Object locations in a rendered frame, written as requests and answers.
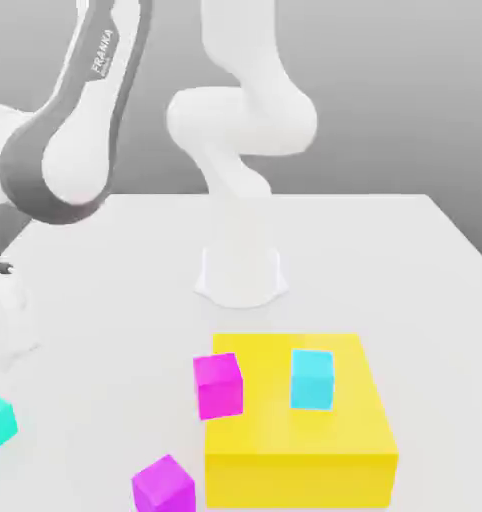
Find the small magenta cube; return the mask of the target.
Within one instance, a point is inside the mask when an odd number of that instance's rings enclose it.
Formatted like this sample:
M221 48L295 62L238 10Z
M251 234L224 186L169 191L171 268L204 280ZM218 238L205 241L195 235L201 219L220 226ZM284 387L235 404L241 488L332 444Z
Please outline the small magenta cube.
M243 413L244 381L234 353L196 357L193 371L202 421Z
M137 512L196 512L195 481L165 455L132 477Z

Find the small cyan cube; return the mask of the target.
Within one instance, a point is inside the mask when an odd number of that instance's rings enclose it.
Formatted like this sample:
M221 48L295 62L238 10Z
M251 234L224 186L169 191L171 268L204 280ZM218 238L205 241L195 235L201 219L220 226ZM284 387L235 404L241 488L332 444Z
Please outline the small cyan cube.
M335 391L335 365L331 351L293 349L291 353L290 407L331 411Z

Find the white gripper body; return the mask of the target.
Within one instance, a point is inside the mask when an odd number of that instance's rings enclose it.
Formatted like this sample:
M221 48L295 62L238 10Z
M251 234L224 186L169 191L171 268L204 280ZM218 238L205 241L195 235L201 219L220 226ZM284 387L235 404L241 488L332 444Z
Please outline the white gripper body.
M0 380L16 362L37 350L41 343L27 328L15 323L0 324Z

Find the large yellow box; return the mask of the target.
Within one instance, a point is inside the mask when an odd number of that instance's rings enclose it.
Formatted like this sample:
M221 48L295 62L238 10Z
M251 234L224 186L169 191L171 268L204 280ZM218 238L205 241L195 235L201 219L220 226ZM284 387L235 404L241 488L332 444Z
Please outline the large yellow box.
M295 349L332 352L332 410L291 408ZM399 452L358 335L222 333L213 350L236 354L244 412L206 424L207 507L389 506Z

